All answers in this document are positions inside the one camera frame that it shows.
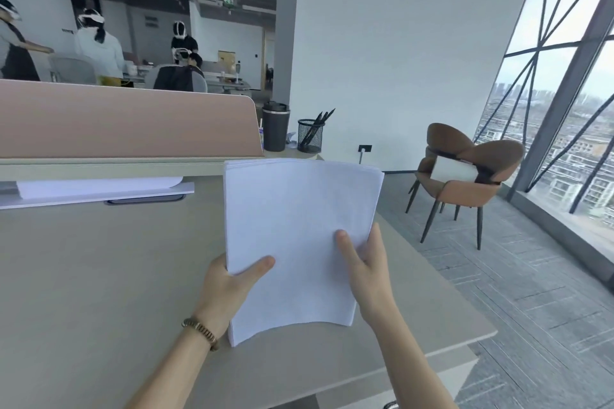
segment person's left hand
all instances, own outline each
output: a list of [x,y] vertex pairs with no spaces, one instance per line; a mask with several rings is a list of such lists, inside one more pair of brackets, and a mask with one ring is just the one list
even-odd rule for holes
[[210,263],[204,275],[203,290],[194,316],[220,339],[250,289],[274,265],[275,259],[267,256],[242,274],[232,276],[226,270],[226,255],[222,254]]

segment cityscape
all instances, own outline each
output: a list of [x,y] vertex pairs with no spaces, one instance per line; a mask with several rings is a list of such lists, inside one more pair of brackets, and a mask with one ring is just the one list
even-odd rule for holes
[[[480,119],[476,136],[488,118],[492,116],[509,87],[509,84],[495,83]],[[514,110],[514,103],[520,91],[521,87],[517,84],[488,123],[477,140],[478,143],[502,138],[523,141],[528,90],[525,90],[520,96]],[[554,95],[555,92],[551,90],[533,90],[527,120],[525,151],[531,147]],[[544,166],[563,150],[606,99],[588,94],[578,95],[561,126],[554,145],[548,152]],[[566,221],[589,231],[594,235],[593,238],[596,237],[611,244],[611,247],[614,248],[614,153],[610,154],[591,182],[574,214],[569,214],[575,197],[603,156],[612,135],[614,135],[614,106],[606,108],[595,119],[573,147],[541,177],[531,190],[530,196],[544,209],[558,215],[564,214]]]

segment black mesh pen holder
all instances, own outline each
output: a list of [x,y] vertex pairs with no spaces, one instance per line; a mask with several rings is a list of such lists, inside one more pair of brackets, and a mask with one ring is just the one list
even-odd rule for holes
[[322,130],[324,124],[316,125],[315,120],[298,121],[297,148],[307,154],[317,154],[322,150]]

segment bracelet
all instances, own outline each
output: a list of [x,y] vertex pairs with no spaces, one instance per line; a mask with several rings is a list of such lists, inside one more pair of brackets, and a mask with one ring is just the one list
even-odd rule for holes
[[217,341],[216,336],[211,333],[210,329],[205,327],[201,322],[199,322],[194,317],[188,317],[183,322],[181,322],[181,326],[183,328],[190,327],[194,328],[197,332],[204,335],[207,341],[211,345],[211,351],[217,351],[220,348],[220,343]]

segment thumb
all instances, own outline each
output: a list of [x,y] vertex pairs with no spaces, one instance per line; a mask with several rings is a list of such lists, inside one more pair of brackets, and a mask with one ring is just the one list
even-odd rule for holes
[[347,231],[338,230],[337,233],[335,233],[335,239],[337,241],[337,248],[341,251],[343,258],[349,267],[363,263],[358,257]]
[[266,256],[256,262],[253,266],[247,269],[245,272],[239,275],[239,281],[241,284],[252,289],[256,282],[261,279],[265,274],[272,269],[275,265],[275,258],[272,256]]

